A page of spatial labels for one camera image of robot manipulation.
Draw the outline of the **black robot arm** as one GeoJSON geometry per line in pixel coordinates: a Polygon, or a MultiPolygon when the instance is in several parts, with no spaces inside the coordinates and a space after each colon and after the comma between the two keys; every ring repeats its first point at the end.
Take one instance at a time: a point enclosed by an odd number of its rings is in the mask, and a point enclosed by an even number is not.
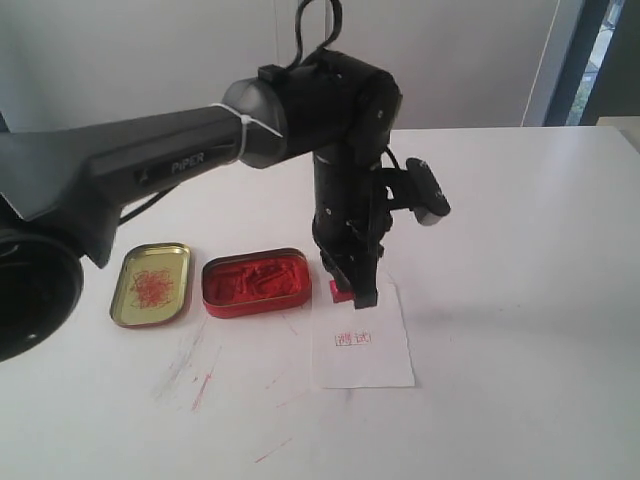
{"type": "Polygon", "coordinates": [[[71,130],[1,136],[1,356],[53,334],[83,287],[82,258],[108,263],[122,210],[209,170],[264,169],[311,154],[319,176],[312,232],[358,309],[378,301],[389,230],[381,157],[401,102],[393,76],[321,50],[263,66],[221,102],[71,130]]]}

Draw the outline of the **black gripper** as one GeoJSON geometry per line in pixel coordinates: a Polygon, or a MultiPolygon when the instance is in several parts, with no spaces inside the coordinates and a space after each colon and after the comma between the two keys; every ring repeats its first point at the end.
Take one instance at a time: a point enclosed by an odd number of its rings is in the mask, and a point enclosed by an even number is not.
{"type": "Polygon", "coordinates": [[[338,290],[351,290],[355,309],[378,303],[377,265],[390,229],[389,215],[375,210],[385,197],[378,180],[381,162],[359,166],[353,154],[340,149],[313,153],[314,241],[324,269],[338,290]]]}

